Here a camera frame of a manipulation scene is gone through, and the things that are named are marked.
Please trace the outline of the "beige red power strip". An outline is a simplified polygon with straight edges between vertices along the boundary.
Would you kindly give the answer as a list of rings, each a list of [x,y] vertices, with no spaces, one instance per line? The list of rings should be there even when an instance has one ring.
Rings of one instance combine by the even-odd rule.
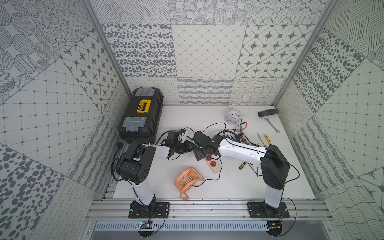
[[[211,171],[214,174],[217,174],[220,172],[222,165],[219,163],[218,160],[214,160],[211,157],[205,158],[205,163],[208,165],[208,167],[211,169]]]

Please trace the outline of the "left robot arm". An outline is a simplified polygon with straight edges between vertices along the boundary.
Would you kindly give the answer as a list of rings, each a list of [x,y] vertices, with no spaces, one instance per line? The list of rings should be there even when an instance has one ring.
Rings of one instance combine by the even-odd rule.
[[[172,160],[174,154],[182,155],[196,148],[191,141],[142,144],[132,142],[122,156],[113,159],[111,174],[116,181],[130,183],[139,206],[152,208],[156,196],[151,190],[147,177],[155,159]]]

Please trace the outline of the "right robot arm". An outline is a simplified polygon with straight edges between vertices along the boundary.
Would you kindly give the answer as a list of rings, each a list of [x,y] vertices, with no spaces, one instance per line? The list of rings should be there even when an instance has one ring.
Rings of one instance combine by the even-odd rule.
[[[196,145],[194,154],[198,161],[215,155],[239,159],[260,168],[267,185],[264,205],[273,210],[280,207],[291,164],[277,146],[255,147],[221,135],[210,138],[201,131],[197,131],[192,140]]]

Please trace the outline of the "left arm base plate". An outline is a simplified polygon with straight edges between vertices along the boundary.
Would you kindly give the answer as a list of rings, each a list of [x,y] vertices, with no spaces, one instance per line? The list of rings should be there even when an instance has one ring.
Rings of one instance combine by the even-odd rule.
[[[130,204],[129,219],[167,219],[169,217],[170,202],[154,202],[144,206],[136,201]]]

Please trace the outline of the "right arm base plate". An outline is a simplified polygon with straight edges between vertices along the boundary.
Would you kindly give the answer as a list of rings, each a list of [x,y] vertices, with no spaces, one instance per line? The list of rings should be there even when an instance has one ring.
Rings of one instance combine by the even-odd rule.
[[[287,205],[281,202],[277,209],[267,205],[265,202],[249,201],[247,203],[248,212],[251,219],[277,219],[290,218]]]

